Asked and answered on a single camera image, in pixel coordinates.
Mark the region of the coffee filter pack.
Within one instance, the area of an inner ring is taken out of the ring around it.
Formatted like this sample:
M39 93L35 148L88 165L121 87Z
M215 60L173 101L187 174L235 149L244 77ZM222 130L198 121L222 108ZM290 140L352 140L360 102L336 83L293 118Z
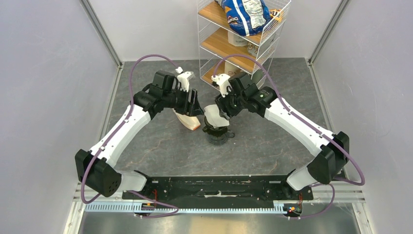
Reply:
M197 117L189 117L180 113L177 113L175 110L173 110L174 113L176 114L178 120L188 129L194 131L198 129L201 126L200 121L198 120Z

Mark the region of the white paper coffee filter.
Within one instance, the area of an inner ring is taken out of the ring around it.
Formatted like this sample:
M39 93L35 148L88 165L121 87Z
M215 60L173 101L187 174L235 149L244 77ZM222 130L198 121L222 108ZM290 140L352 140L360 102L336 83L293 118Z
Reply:
M216 104L208 105L205 107L205 117L207 122L213 128L227 127L229 126L229 120L220 116L220 110Z

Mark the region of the dark green coffee dripper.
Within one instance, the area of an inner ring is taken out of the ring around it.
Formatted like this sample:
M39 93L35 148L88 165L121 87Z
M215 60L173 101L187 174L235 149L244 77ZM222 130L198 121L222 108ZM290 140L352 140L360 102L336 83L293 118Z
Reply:
M214 136L214 137L220 137L225 135L228 132L228 127L214 127L212 124L210 124L207 120L207 118L204 118L204 123L205 126L202 128L202 131L204 133L207 133L208 135Z

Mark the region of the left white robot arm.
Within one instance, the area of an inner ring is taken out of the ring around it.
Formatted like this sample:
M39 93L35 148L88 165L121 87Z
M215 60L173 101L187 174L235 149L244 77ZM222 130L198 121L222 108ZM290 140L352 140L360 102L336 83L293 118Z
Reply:
M197 90L189 87L192 71L175 76L158 71L152 83L133 95L130 105L112 129L91 149L80 149L75 164L82 189L89 187L104 197L117 190L134 190L141 199L152 195L153 186L138 172L115 170L118 159L136 134L164 109L172 109L188 129L200 127L198 116L203 110Z

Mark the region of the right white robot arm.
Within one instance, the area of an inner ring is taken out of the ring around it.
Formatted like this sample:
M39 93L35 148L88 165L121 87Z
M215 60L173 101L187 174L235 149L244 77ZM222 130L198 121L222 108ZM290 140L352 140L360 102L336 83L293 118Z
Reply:
M348 163L349 137L315 124L278 97L273 88L258 88L245 72L233 76L220 74L211 79L220 94L215 98L212 117L206 114L209 124L226 127L232 117L247 109L282 127L314 156L283 181L281 193L286 199L294 199L306 186L329 184Z

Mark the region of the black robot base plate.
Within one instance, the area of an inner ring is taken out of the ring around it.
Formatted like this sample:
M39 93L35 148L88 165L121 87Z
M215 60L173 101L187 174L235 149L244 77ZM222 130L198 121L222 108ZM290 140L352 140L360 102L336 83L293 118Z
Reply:
M271 208L274 201L313 200L308 186L287 189L285 175L153 176L141 195L183 209Z

